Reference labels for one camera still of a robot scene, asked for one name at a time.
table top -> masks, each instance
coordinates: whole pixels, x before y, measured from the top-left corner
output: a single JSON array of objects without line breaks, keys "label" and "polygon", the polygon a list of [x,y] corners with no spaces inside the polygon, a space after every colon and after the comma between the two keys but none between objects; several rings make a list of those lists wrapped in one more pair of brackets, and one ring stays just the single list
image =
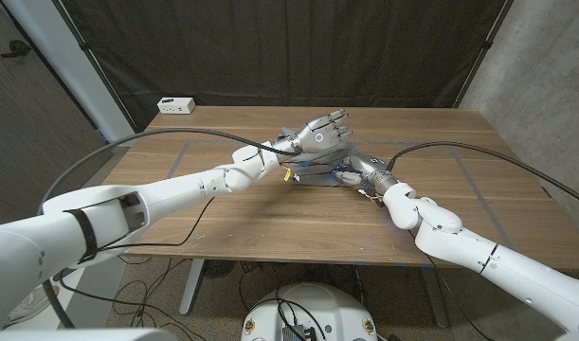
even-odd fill
[{"label": "table top", "polygon": [[[191,115],[159,114],[148,130],[192,127],[264,142],[285,126],[298,129],[336,108],[197,107]],[[363,154],[390,159],[421,142],[452,140],[516,157],[473,110],[346,108],[349,139]],[[104,184],[140,185],[232,162],[242,144],[214,135],[141,138]],[[493,156],[452,147],[408,153],[392,171],[419,196],[458,214],[463,225],[559,270],[579,270],[579,231],[528,172]],[[134,247],[132,255],[422,265],[429,260],[407,231],[354,188],[283,181],[279,168],[242,192],[217,197],[179,247]],[[205,203],[157,222],[140,242],[181,242]],[[440,265],[452,264],[441,262]]]}]

metal table leg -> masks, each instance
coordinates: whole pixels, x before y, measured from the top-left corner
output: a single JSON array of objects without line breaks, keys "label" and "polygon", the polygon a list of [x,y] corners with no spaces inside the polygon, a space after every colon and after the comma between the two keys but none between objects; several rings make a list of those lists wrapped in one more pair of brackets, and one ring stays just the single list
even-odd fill
[{"label": "metal table leg", "polygon": [[203,272],[203,264],[205,260],[192,260],[190,270],[188,271],[188,279],[186,279],[186,287],[184,288],[184,295],[182,302],[179,305],[180,314],[189,314],[192,311],[198,287],[201,284],[201,273]]},{"label": "metal table leg", "polygon": [[425,290],[430,299],[430,307],[434,314],[434,320],[437,326],[441,328],[449,327],[449,318],[447,317],[447,310],[444,307],[443,295],[439,287],[439,279],[433,268],[421,268],[422,278],[424,279]]}]

black curtain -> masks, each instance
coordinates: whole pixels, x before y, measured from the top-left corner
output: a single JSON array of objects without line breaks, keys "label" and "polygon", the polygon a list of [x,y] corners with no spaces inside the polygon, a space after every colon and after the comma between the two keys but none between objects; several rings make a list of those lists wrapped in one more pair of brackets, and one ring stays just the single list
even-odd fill
[{"label": "black curtain", "polygon": [[503,1],[63,1],[139,130],[197,104],[451,107]]}]

robotic arm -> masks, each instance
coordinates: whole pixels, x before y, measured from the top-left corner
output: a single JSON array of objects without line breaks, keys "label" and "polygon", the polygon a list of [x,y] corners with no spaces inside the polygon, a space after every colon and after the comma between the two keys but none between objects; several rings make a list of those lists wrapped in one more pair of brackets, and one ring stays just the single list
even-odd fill
[{"label": "robotic arm", "polygon": [[360,173],[367,187],[383,195],[397,227],[419,227],[415,243],[420,250],[478,272],[566,331],[579,330],[578,279],[464,228],[460,217],[432,199],[416,199],[416,191],[397,181],[377,158],[352,155],[345,163]]},{"label": "robotic arm", "polygon": [[[348,138],[344,110],[317,117],[295,135],[264,145],[292,153],[317,153]],[[291,156],[240,148],[234,163],[141,186],[98,186],[45,202],[44,215],[0,225],[0,328],[35,286],[65,267],[108,260],[137,242],[148,227],[209,198],[247,189]]]}]

small white box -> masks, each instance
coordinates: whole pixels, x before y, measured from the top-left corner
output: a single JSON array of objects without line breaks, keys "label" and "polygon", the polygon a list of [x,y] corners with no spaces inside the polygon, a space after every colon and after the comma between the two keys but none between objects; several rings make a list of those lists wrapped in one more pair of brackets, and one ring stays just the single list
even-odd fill
[{"label": "small white box", "polygon": [[162,98],[156,105],[161,114],[190,114],[194,109],[194,99]]}]

